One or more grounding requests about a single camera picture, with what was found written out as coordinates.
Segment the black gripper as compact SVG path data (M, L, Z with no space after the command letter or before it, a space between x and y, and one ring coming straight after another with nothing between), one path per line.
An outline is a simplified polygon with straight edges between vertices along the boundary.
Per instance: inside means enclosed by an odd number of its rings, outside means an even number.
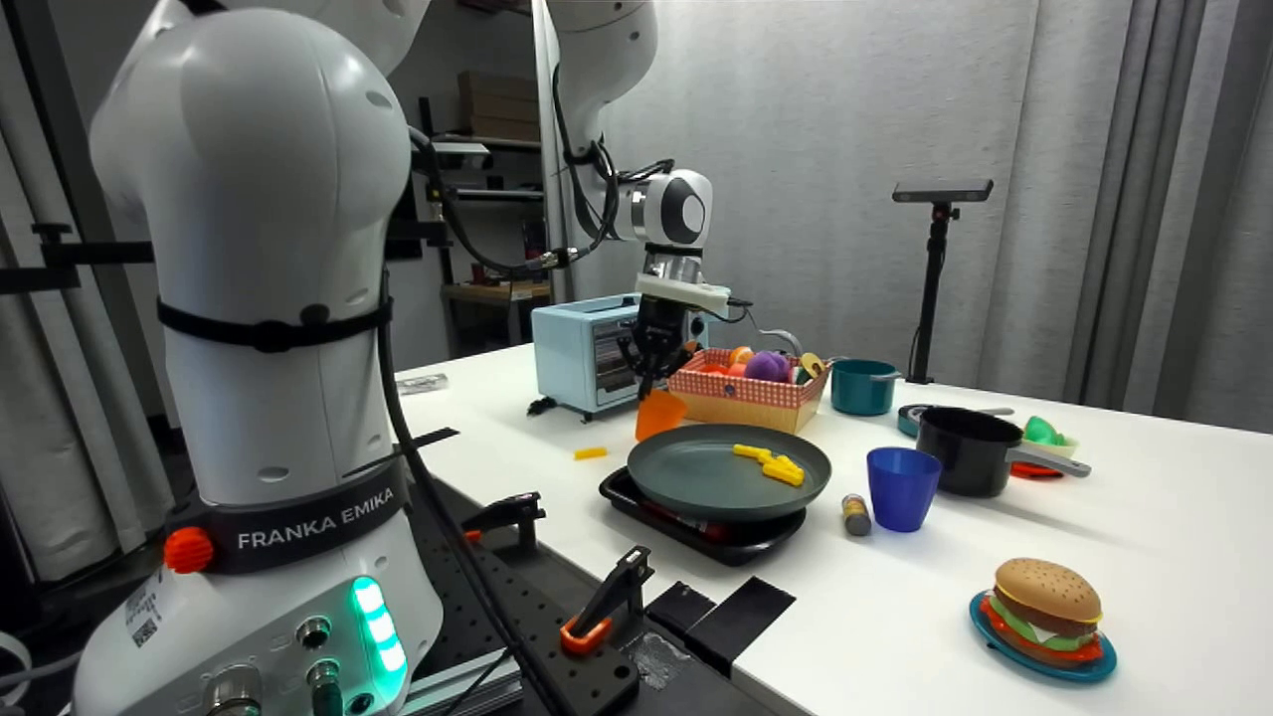
M640 385L678 374L701 351L703 318L670 299L644 299L619 354Z

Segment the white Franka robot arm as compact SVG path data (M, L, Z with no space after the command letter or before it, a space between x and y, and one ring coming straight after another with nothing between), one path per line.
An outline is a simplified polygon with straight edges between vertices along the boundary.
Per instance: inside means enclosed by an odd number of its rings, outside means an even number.
M155 253L194 500L91 635L74 716L382 716L444 603L386 411L390 88L430 0L155 0L91 167Z

